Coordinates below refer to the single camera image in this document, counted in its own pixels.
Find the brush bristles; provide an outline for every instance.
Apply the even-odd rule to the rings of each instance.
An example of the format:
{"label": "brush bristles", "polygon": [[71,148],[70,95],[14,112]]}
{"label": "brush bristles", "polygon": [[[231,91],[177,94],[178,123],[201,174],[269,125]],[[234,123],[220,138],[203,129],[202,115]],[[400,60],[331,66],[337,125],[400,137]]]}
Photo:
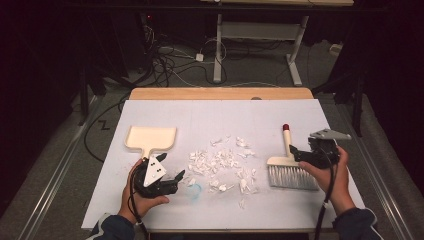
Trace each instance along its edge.
{"label": "brush bristles", "polygon": [[291,166],[268,166],[271,187],[318,190],[318,184],[308,172]]}

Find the desk leg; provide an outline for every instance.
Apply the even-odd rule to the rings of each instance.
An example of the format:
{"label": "desk leg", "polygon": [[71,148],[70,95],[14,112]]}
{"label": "desk leg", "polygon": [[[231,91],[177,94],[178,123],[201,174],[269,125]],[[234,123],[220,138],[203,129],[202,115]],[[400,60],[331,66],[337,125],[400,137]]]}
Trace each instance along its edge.
{"label": "desk leg", "polygon": [[221,40],[222,40],[222,14],[218,14],[218,21],[216,25],[216,53],[215,53],[215,64],[213,70],[213,82],[221,82]]}
{"label": "desk leg", "polygon": [[302,23],[299,26],[299,30],[296,35],[296,39],[294,41],[294,48],[292,54],[287,54],[287,64],[289,65],[290,73],[293,79],[293,83],[295,86],[302,86],[302,81],[300,80],[299,71],[296,67],[296,56],[299,52],[300,44],[302,44],[303,34],[305,33],[306,24],[308,23],[309,16],[304,16],[302,18]]}

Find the desk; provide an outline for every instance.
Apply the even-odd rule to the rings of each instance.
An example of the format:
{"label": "desk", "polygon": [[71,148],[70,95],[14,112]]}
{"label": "desk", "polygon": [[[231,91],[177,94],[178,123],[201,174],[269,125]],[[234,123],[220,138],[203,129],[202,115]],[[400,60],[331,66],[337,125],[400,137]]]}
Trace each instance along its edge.
{"label": "desk", "polygon": [[[269,157],[284,154],[282,123],[291,125],[293,144],[300,149],[308,149],[309,133],[328,127],[318,100],[311,96],[304,88],[133,90],[125,103],[82,228],[92,228],[104,212],[117,212],[128,171],[140,157],[140,153],[130,152],[124,146],[129,127],[136,125],[176,126],[175,144],[167,151],[163,165],[170,174],[186,169],[189,176],[179,184],[176,194],[169,195],[171,203],[151,209],[143,219],[150,232],[313,232],[324,193],[271,188],[266,166]],[[252,97],[263,100],[249,100]],[[213,154],[231,149],[238,153],[241,150],[234,144],[237,136],[251,143],[251,150],[256,152],[253,157],[237,160],[243,171],[256,169],[256,180],[252,182],[252,187],[257,189],[255,194],[240,193],[234,174],[237,169],[220,170],[214,177],[205,177],[196,176],[187,168],[188,156],[193,151],[207,150]],[[211,139],[219,137],[224,139],[222,144],[211,146]],[[196,179],[196,187],[188,186],[192,178]],[[235,187],[226,192],[210,192],[209,181],[215,179]],[[363,207],[351,177],[349,189],[357,206]],[[323,228],[331,228],[334,218],[330,207]]]}
{"label": "desk", "polygon": [[[304,6],[352,6],[353,0],[221,0],[220,4],[241,3],[241,4],[270,4],[270,5],[304,5]],[[302,43],[303,34],[306,30],[309,16],[303,16],[299,24],[281,23],[252,23],[252,22],[225,22],[222,14],[218,14],[216,33],[216,53],[214,63],[213,81],[221,82],[222,38],[247,38],[247,39],[270,39],[270,40],[294,40],[293,50],[286,55],[286,60],[293,84],[302,86],[302,81],[296,67],[296,56]]]}

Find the brush handle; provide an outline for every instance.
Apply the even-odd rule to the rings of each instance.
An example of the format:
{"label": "brush handle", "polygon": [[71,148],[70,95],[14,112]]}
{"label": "brush handle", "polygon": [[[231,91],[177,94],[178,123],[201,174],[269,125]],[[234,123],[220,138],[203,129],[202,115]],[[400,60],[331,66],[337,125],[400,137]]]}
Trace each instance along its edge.
{"label": "brush handle", "polygon": [[283,138],[284,138],[284,147],[286,148],[287,157],[293,158],[293,154],[290,152],[291,134],[290,134],[290,127],[288,124],[283,125]]}

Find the dustpan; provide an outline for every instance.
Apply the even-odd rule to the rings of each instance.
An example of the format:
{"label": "dustpan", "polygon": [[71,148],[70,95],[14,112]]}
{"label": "dustpan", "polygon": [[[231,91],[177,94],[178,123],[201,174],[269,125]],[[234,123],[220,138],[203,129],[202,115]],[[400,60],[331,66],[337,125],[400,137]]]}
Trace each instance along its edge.
{"label": "dustpan", "polygon": [[286,157],[271,157],[267,161],[268,176],[271,187],[318,190],[318,184],[314,177],[299,167],[290,152],[291,134],[288,124],[283,125],[284,147]]}
{"label": "dustpan", "polygon": [[131,126],[125,145],[135,151],[141,151],[141,158],[149,158],[153,151],[166,151],[172,148],[176,128]]}

